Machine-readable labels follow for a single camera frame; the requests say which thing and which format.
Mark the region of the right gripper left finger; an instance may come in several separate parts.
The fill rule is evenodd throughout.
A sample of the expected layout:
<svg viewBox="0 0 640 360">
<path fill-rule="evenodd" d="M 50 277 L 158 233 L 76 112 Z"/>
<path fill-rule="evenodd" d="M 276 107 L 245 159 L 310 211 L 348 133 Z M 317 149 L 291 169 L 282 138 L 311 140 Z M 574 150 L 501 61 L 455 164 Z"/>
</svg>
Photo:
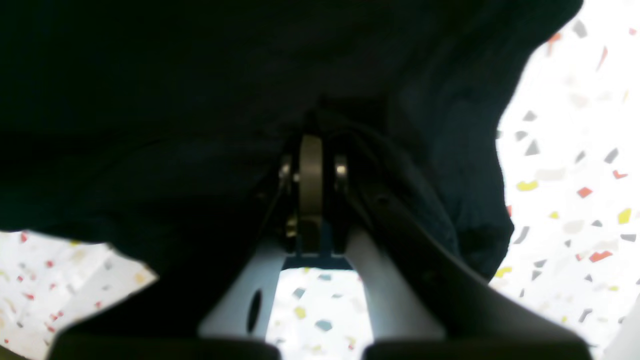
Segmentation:
<svg viewBox="0 0 640 360">
<path fill-rule="evenodd" d="M 280 360 L 266 342 L 278 278 L 297 250 L 295 158 L 259 184 L 195 260 L 66 329 L 51 360 Z"/>
</svg>

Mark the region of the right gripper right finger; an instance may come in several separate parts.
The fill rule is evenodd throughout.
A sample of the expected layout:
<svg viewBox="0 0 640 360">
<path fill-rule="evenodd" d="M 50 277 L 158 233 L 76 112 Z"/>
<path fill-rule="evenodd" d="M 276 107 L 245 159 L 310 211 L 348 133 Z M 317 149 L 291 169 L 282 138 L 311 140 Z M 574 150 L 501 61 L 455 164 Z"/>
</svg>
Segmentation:
<svg viewBox="0 0 640 360">
<path fill-rule="evenodd" d="M 336 249 L 361 276 L 374 342 L 364 360 L 589 360 L 575 333 L 489 287 L 377 176 L 334 157 L 346 211 Z"/>
</svg>

